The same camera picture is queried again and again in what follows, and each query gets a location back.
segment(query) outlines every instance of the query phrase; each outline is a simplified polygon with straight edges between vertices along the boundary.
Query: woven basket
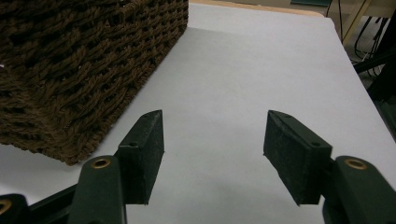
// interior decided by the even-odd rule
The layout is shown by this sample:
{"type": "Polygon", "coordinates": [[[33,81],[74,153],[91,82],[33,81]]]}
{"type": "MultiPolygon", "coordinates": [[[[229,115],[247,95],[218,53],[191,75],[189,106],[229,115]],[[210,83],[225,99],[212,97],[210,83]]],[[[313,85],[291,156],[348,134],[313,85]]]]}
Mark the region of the woven basket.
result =
{"type": "Polygon", "coordinates": [[[87,159],[187,19],[188,0],[2,0],[0,143],[87,159]]]}

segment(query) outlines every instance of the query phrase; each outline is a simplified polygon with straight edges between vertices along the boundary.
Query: black cable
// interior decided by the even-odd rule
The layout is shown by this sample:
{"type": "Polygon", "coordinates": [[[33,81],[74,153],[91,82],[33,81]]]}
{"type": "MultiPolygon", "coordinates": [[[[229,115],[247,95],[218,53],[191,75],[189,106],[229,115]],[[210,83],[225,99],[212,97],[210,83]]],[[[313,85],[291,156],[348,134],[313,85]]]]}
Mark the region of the black cable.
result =
{"type": "Polygon", "coordinates": [[[343,35],[343,18],[341,16],[341,0],[338,0],[338,12],[340,13],[341,42],[343,42],[344,35],[343,35]]]}
{"type": "Polygon", "coordinates": [[[360,53],[365,53],[365,52],[363,52],[363,51],[361,51],[361,50],[358,50],[358,43],[359,43],[359,40],[361,39],[361,36],[363,35],[363,32],[366,30],[366,28],[367,28],[367,26],[368,26],[368,24],[370,23],[370,21],[371,21],[372,18],[373,18],[373,17],[367,18],[366,23],[364,23],[363,27],[361,28],[361,32],[359,33],[358,38],[357,38],[356,41],[355,41],[355,46],[354,46],[355,55],[356,55],[357,57],[359,57],[360,59],[363,59],[363,58],[358,54],[358,52],[360,52],[360,53]]]}
{"type": "Polygon", "coordinates": [[[326,10],[326,17],[329,17],[329,9],[330,9],[330,6],[332,5],[332,0],[330,1],[330,3],[329,3],[329,6],[327,7],[327,10],[326,10]]]}

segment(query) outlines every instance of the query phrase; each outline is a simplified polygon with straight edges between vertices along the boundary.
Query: brass screw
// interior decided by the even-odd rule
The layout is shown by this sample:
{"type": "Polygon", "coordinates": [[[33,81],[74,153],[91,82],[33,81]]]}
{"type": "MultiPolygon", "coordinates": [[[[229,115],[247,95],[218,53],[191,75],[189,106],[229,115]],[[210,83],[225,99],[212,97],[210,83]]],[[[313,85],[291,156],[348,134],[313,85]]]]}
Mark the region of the brass screw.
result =
{"type": "Polygon", "coordinates": [[[346,165],[355,168],[357,170],[367,170],[367,165],[363,161],[356,160],[356,159],[346,159],[346,165]]]}
{"type": "Polygon", "coordinates": [[[91,163],[91,167],[93,169],[102,169],[107,167],[110,164],[110,160],[109,159],[99,159],[97,161],[94,161],[93,163],[91,163]]]}

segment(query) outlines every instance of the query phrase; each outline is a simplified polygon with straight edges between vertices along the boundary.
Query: wicker basket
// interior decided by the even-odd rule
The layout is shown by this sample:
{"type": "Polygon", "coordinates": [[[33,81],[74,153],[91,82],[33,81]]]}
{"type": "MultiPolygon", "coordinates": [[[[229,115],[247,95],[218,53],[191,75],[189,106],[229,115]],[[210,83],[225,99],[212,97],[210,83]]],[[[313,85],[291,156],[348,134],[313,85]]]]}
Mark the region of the wicker basket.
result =
{"type": "Polygon", "coordinates": [[[188,0],[2,0],[0,143],[85,160],[187,20],[188,0]]]}

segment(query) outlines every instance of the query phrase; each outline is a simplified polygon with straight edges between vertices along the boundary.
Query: white surface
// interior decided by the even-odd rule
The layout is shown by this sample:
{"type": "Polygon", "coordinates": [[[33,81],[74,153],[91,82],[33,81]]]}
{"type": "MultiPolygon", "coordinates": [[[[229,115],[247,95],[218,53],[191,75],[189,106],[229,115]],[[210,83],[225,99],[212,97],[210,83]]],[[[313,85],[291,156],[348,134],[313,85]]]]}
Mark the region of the white surface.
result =
{"type": "MultiPolygon", "coordinates": [[[[262,155],[269,109],[395,188],[396,146],[329,19],[191,4],[189,26],[93,155],[112,155],[141,115],[163,110],[163,163],[149,206],[127,206],[130,223],[322,223],[321,206],[296,206],[262,155]]],[[[79,170],[0,146],[0,195],[34,203],[79,170]]]]}

